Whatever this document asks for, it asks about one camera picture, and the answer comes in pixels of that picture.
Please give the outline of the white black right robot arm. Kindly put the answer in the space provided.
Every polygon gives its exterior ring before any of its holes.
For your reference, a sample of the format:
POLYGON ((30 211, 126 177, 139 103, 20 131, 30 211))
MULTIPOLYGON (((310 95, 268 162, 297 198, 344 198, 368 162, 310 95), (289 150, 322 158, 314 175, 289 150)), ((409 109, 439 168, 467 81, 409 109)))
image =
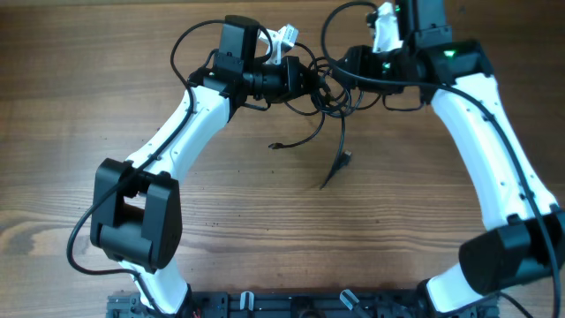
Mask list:
POLYGON ((423 284, 426 312, 442 317, 545 277, 564 264, 564 213, 529 163, 505 114, 480 43, 455 41, 440 1, 373 5, 373 42, 339 62, 352 86, 390 96, 417 87, 451 134, 478 196, 485 232, 457 263, 423 284))

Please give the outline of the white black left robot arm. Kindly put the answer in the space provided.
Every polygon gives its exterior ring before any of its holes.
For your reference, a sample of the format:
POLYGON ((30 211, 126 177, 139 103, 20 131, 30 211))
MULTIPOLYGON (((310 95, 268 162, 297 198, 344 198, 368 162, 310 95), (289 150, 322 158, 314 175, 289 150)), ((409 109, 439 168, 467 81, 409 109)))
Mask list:
POLYGON ((285 103, 319 84, 316 71, 289 53, 298 45, 294 26, 274 31, 238 15, 219 23, 218 48, 180 77, 184 96, 165 124, 124 161, 104 160, 95 175, 91 242, 133 278, 149 317, 197 314, 174 255, 183 229, 180 186, 201 151, 249 97, 285 103))

